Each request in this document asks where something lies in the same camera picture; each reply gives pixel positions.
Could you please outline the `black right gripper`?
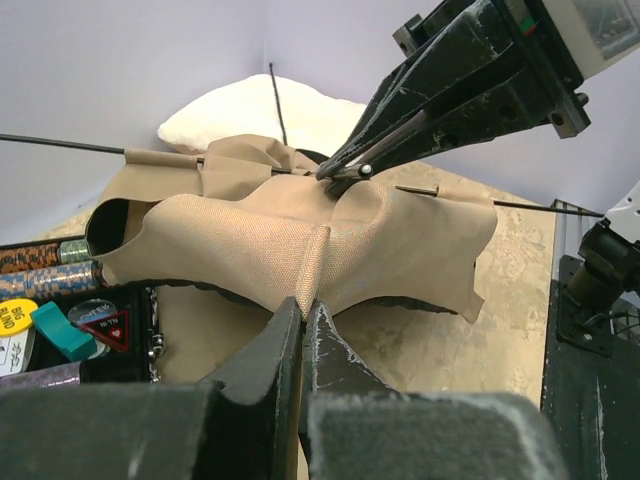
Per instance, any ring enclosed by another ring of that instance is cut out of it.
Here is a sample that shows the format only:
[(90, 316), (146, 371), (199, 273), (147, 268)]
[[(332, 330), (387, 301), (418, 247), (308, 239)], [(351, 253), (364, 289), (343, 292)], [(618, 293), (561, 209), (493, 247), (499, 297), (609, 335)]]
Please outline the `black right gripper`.
[(339, 197), (382, 171), (538, 126), (590, 124), (584, 79), (540, 1), (443, 1), (394, 34), (405, 61), (316, 171)]

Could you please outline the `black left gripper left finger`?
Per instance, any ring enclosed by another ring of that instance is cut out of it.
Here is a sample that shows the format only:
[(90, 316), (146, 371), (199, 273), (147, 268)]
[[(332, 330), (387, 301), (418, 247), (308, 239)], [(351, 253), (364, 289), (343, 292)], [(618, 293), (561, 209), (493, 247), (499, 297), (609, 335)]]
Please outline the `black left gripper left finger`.
[(85, 384), (1, 392), (5, 479), (293, 479), (302, 313), (189, 385)]

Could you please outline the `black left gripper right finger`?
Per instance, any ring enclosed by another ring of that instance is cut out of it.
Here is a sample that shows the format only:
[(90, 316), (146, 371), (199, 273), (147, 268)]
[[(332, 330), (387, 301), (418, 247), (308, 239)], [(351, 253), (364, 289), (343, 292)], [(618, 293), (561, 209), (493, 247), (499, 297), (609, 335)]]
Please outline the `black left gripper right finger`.
[(300, 434), (312, 479), (565, 479), (549, 422), (498, 393), (402, 393), (317, 301), (305, 333)]

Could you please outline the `black tent pole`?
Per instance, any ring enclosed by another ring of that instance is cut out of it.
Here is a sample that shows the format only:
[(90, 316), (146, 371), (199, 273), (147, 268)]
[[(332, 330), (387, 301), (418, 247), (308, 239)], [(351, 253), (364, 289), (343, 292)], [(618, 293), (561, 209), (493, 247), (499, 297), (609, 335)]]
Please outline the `black tent pole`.
[[(275, 103), (276, 103), (276, 111), (277, 111), (277, 116), (278, 116), (280, 129), (281, 129), (281, 133), (282, 133), (282, 138), (284, 140), (284, 144), (287, 145), (288, 144), (287, 131), (286, 131), (286, 126), (285, 126), (285, 122), (284, 122), (284, 119), (283, 119), (282, 106), (281, 106), (281, 102), (280, 102), (280, 96), (279, 96), (279, 91), (278, 91), (278, 86), (277, 86), (277, 81), (276, 81), (276, 75), (275, 75), (275, 72), (274, 72), (274, 65), (273, 65), (272, 62), (268, 63), (268, 71), (269, 71), (269, 76), (271, 78), (272, 89), (273, 89)], [(433, 197), (433, 198), (435, 198), (438, 195), (438, 192), (439, 192), (438, 189), (436, 189), (436, 190), (425, 190), (425, 189), (419, 189), (419, 188), (414, 188), (414, 187), (406, 187), (406, 186), (400, 186), (400, 185), (395, 185), (394, 188), (396, 190), (407, 192), (407, 193), (411, 193), (411, 194), (414, 194), (414, 195), (428, 196), (428, 197)], [(553, 206), (541, 206), (541, 205), (524, 204), (524, 203), (518, 203), (518, 202), (510, 202), (510, 201), (498, 200), (498, 199), (493, 199), (493, 198), (491, 198), (491, 201), (495, 206), (504, 207), (504, 208), (511, 208), (511, 209), (531, 210), (531, 211), (547, 212), (547, 213), (554, 213), (554, 214), (564, 214), (564, 215), (573, 215), (573, 216), (581, 216), (581, 217), (591, 217), (591, 218), (598, 218), (598, 219), (601, 219), (601, 218), (604, 217), (604, 215), (601, 214), (601, 213), (585, 210), (585, 209), (582, 209), (582, 208), (577, 208), (577, 209), (558, 208), (558, 207), (553, 207)]]
[(64, 141), (64, 140), (55, 140), (55, 139), (32, 137), (32, 136), (20, 136), (20, 135), (12, 135), (12, 134), (2, 134), (1, 140), (6, 142), (53, 146), (53, 147), (59, 147), (59, 148), (98, 152), (98, 153), (108, 153), (108, 154), (115, 154), (115, 155), (122, 155), (122, 156), (124, 156), (127, 152), (144, 153), (144, 154), (147, 154), (147, 153), (160, 154), (165, 160), (168, 160), (169, 162), (172, 162), (174, 158), (177, 157), (177, 158), (180, 158), (181, 160), (187, 159), (187, 160), (195, 161), (198, 167), (202, 167), (205, 164), (205, 158), (203, 156), (198, 156), (198, 155), (173, 154), (168, 152), (141, 150), (141, 149), (134, 149), (134, 148), (111, 147), (111, 146), (71, 142), (71, 141)]

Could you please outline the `beige fabric pet tent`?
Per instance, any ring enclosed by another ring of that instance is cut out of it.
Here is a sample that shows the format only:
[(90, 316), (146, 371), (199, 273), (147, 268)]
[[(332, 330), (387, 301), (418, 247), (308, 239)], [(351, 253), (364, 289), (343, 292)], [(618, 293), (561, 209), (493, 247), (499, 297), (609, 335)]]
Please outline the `beige fabric pet tent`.
[(474, 322), (492, 202), (373, 180), (332, 199), (318, 162), (258, 135), (213, 141), (202, 161), (129, 153), (87, 223), (89, 250), (112, 284), (184, 282), (271, 311), (292, 297), (303, 312), (373, 303)]

